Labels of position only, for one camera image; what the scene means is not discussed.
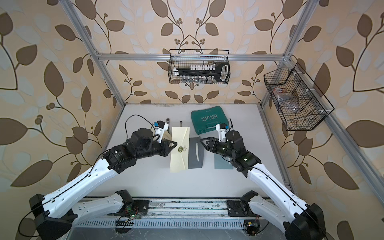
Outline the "light blue-grey envelope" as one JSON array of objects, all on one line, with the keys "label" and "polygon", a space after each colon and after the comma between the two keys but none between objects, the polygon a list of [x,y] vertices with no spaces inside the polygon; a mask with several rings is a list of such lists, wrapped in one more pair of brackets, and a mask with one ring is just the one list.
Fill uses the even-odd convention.
[{"label": "light blue-grey envelope", "polygon": [[227,158],[223,158],[221,155],[215,155],[214,167],[218,170],[232,170],[233,166]]}]

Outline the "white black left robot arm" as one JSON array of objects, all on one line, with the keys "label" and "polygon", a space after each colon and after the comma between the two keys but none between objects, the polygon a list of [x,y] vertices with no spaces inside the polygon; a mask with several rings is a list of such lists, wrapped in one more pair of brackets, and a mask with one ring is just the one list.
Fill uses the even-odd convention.
[{"label": "white black left robot arm", "polygon": [[163,138],[168,128],[168,123],[156,121],[150,129],[138,129],[123,144],[101,153],[93,166],[60,189],[45,196],[36,194],[31,197],[30,213],[35,217],[33,228],[22,230],[22,225],[28,220],[24,216],[18,225],[18,235],[27,239],[58,240],[75,224],[117,213],[130,205],[132,198],[126,190],[87,203],[80,203],[80,200],[104,182],[133,167],[137,160],[168,156],[178,145]]}]

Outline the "dark grey envelope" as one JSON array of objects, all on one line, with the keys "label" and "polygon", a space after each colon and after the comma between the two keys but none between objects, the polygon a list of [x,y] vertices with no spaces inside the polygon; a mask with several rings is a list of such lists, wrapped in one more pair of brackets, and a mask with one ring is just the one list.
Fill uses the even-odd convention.
[{"label": "dark grey envelope", "polygon": [[190,138],[188,169],[200,169],[204,163],[205,148],[201,144],[201,138]]}]

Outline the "white card grey envelope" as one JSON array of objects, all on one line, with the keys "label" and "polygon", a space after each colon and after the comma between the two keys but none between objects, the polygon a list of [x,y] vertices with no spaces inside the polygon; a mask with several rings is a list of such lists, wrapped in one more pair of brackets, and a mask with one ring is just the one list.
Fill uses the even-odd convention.
[{"label": "white card grey envelope", "polygon": [[196,154],[196,160],[197,160],[197,162],[199,162],[200,159],[199,159],[199,146],[198,146],[198,143],[196,143],[196,145],[195,145],[195,154]]}]

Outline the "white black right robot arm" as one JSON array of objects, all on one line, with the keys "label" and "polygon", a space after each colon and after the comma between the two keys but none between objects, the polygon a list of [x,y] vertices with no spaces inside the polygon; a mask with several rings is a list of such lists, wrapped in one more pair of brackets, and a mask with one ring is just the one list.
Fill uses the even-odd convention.
[{"label": "white black right robot arm", "polygon": [[325,240],[327,231],[323,210],[309,205],[279,182],[262,161],[244,145],[242,136],[230,127],[217,125],[219,136],[201,139],[204,148],[228,158],[230,164],[247,179],[256,183],[273,201],[265,201],[250,191],[243,196],[245,211],[262,216],[281,230],[287,240]]}]

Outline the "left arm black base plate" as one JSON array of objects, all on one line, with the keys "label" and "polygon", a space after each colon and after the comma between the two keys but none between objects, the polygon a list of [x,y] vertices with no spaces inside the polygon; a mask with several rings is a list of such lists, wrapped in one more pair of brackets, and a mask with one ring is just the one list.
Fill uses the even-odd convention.
[{"label": "left arm black base plate", "polygon": [[126,216],[134,217],[135,215],[145,216],[149,210],[149,200],[134,200],[127,190],[121,190],[115,192],[122,197],[122,208],[116,212],[111,213],[109,216]]}]

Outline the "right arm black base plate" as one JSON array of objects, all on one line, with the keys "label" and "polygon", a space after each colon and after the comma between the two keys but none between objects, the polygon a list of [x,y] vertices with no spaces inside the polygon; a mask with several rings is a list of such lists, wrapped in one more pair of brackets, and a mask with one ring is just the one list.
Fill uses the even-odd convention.
[{"label": "right arm black base plate", "polygon": [[229,217],[257,217],[258,215],[253,213],[249,206],[251,199],[257,196],[259,196],[257,192],[249,191],[240,197],[239,200],[227,200]]}]

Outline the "cream envelope green seal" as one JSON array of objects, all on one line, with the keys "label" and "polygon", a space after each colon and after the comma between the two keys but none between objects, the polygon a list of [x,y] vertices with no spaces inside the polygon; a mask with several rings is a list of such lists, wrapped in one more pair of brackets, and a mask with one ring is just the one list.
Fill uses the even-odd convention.
[{"label": "cream envelope green seal", "polygon": [[178,173],[188,168],[190,127],[173,127],[172,141],[177,146],[171,151],[170,171]]}]

